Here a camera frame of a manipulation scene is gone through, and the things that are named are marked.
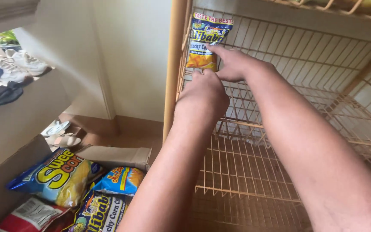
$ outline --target snack bag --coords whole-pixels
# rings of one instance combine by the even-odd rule
[[[217,71],[217,55],[209,51],[206,43],[219,44],[233,28],[233,20],[214,18],[200,13],[194,13],[191,20],[193,29],[190,54],[186,67],[212,69]]]
[[[138,168],[117,167],[98,182],[93,190],[134,196],[144,179],[144,173]]]
[[[64,232],[115,232],[131,197],[90,190],[84,197],[74,224]]]
[[[87,182],[100,175],[100,165],[59,148],[8,183],[9,190],[36,194],[66,208],[77,206]]]
[[[0,223],[0,232],[42,232],[68,210],[31,197]]]

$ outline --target wooden floor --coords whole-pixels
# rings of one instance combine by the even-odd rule
[[[161,136],[133,136],[133,135],[119,135],[116,137],[99,136],[96,134],[87,134],[82,140],[82,145],[95,145],[103,147],[122,147],[122,148],[151,148],[151,156],[149,164],[151,165],[161,150],[162,137]]]

